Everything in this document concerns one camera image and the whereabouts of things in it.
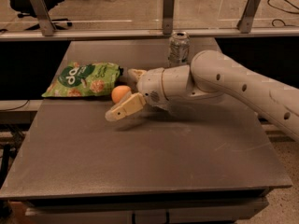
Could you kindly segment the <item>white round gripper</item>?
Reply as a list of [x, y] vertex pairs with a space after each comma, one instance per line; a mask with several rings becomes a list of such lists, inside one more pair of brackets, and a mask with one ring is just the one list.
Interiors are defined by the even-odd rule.
[[139, 92], [128, 91], [121, 100], [113, 105], [105, 114], [107, 121], [124, 119], [142, 110], [146, 102], [151, 106], [167, 109], [168, 100], [164, 95], [163, 68], [151, 69], [129, 69], [130, 80], [137, 83]]

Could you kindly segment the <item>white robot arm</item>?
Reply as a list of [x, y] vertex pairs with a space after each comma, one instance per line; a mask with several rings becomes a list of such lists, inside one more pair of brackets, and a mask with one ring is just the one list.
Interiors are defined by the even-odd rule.
[[137, 92], [126, 92], [106, 112], [108, 121], [131, 116], [145, 105], [167, 110], [172, 104], [213, 101], [228, 94], [292, 139], [299, 139], [299, 90], [255, 73], [216, 50], [203, 50], [186, 65], [130, 69], [128, 75]]

